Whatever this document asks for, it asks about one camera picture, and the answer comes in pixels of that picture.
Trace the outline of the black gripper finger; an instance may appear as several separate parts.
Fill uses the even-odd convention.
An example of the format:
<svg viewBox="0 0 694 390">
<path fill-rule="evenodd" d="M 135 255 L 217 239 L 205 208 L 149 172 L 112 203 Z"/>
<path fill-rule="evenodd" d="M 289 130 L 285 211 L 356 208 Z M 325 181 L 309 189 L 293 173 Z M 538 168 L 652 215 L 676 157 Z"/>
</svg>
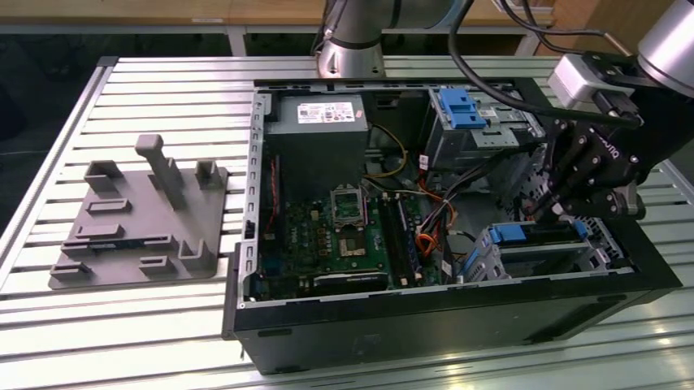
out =
<svg viewBox="0 0 694 390">
<path fill-rule="evenodd" d="M 558 220 L 552 208 L 563 205 L 586 186 L 600 164 L 594 151 L 595 136 L 584 123 L 556 119 L 547 135 L 544 170 L 547 191 L 540 202 L 540 221 Z"/>
<path fill-rule="evenodd" d="M 638 195 L 636 184 L 610 189 L 598 189 L 590 195 L 562 201 L 564 211 L 575 217 L 600 219 L 642 219 L 644 203 Z"/>
</svg>

